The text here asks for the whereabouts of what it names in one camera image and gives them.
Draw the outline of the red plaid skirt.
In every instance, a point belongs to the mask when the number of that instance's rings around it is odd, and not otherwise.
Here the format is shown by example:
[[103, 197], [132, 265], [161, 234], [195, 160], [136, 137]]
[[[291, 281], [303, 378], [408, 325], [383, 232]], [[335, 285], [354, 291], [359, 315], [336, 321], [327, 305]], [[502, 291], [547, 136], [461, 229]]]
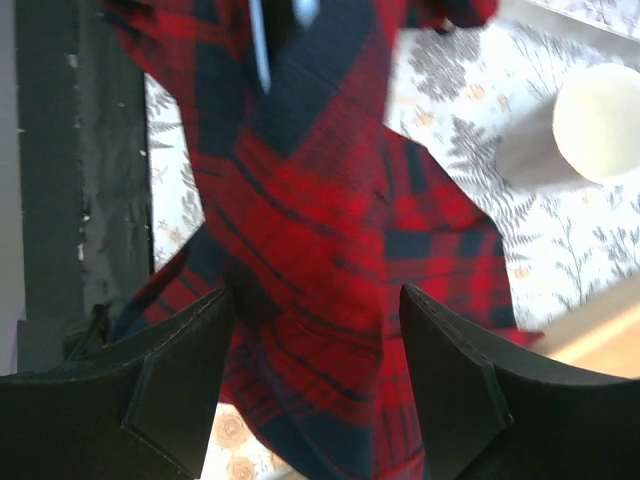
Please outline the red plaid skirt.
[[109, 338], [221, 286], [238, 321], [222, 398], [310, 479], [426, 479], [399, 325], [411, 283], [517, 344], [501, 235], [422, 145], [384, 125], [396, 35], [484, 25], [494, 1], [325, 1], [254, 64], [245, 1], [108, 1], [177, 101], [204, 223]]

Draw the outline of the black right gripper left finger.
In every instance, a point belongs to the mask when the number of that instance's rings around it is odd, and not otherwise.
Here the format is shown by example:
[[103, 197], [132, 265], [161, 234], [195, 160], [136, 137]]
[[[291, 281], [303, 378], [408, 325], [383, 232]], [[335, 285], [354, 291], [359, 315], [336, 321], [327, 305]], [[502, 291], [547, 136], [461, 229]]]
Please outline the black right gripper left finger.
[[216, 290], [49, 372], [2, 377], [2, 478], [199, 478], [234, 321]]

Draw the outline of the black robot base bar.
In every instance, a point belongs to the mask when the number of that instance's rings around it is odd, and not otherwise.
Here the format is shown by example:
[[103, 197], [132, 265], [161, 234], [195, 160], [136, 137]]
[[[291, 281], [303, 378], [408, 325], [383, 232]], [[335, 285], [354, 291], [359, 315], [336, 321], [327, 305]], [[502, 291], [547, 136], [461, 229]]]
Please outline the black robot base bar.
[[44, 371], [116, 317], [153, 267], [145, 79], [96, 1], [15, 2], [26, 317], [17, 368]]

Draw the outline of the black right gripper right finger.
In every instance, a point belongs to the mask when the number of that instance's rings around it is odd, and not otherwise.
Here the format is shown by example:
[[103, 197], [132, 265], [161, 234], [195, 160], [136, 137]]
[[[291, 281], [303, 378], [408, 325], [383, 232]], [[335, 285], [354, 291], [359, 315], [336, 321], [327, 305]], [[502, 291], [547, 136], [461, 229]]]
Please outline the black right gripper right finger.
[[435, 479], [635, 479], [639, 384], [543, 357], [412, 285], [400, 324]]

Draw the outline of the light blue wire hanger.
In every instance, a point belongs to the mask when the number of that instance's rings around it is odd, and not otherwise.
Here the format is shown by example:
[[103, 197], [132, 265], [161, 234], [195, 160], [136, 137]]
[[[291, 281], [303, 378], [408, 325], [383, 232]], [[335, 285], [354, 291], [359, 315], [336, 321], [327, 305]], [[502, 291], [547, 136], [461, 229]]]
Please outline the light blue wire hanger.
[[264, 92], [271, 87], [271, 67], [289, 37], [307, 29], [321, 6], [318, 0], [249, 0], [249, 15], [258, 79]]

